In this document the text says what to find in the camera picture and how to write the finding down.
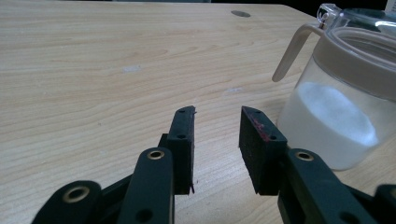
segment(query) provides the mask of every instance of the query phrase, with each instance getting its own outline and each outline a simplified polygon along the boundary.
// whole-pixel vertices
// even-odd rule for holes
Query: pitcher handle
[[[288,73],[291,64],[296,59],[309,35],[313,32],[319,36],[323,36],[323,30],[326,30],[332,24],[340,11],[341,8],[335,4],[325,3],[320,5],[317,14],[318,22],[309,22],[302,25],[291,39],[282,60],[274,72],[272,78],[274,82],[280,81]]]
[[[318,22],[306,23],[296,31],[289,43],[288,48],[286,49],[285,54],[282,57],[282,60],[274,72],[272,78],[274,82],[280,81],[286,75],[298,53],[303,48],[306,39],[309,37],[309,35],[311,35],[312,32],[319,36],[323,35],[323,30],[319,28]]]

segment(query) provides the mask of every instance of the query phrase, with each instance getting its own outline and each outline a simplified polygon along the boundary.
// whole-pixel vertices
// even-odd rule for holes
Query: light wood table surface
[[[196,193],[176,196],[176,223],[281,223],[242,160],[240,110],[276,121],[318,39],[271,76],[313,19],[280,5],[1,1],[0,223],[30,223],[75,180],[105,188],[131,174],[186,105],[198,112]],[[395,183],[395,145],[336,174],[373,194]]]

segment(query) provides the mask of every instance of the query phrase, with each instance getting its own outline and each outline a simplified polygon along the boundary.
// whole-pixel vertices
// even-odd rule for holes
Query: screw hole
[[[340,218],[345,221],[345,223],[348,224],[359,224],[359,219],[355,217],[353,214],[350,214],[348,212],[342,212],[340,214]]]
[[[152,212],[149,209],[143,209],[136,213],[136,221],[140,223],[145,223],[150,221],[152,218]]]
[[[156,151],[150,151],[148,154],[148,158],[151,160],[159,160],[165,155],[162,151],[156,150]]]
[[[297,152],[296,157],[302,161],[312,161],[314,159],[311,154],[302,151]]]
[[[246,17],[246,18],[250,17],[250,14],[243,11],[231,11],[231,13],[233,13],[235,16],[238,17]]]
[[[90,189],[85,186],[77,186],[69,189],[63,196],[66,203],[77,203],[83,200],[90,193]]]

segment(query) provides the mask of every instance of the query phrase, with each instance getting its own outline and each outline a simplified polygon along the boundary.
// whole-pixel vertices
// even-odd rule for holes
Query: metal screw
[[[90,189],[85,186],[77,186],[69,189],[63,196],[66,203],[77,203],[83,200],[90,193]]]
[[[148,154],[148,158],[151,160],[159,160],[163,156],[165,156],[165,153],[160,150],[150,151],[150,153]]]

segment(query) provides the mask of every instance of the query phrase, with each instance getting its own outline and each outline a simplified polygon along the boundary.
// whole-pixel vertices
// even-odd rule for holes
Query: circular joint
[[[148,153],[148,158],[154,161],[161,159],[163,156],[165,156],[165,153],[160,150],[154,150]]]
[[[76,186],[69,189],[63,196],[66,203],[77,203],[83,200],[90,193],[90,189],[85,186]]]
[[[302,151],[298,151],[296,152],[296,157],[302,161],[312,161],[314,159],[314,157],[307,153],[307,152],[302,152]]]

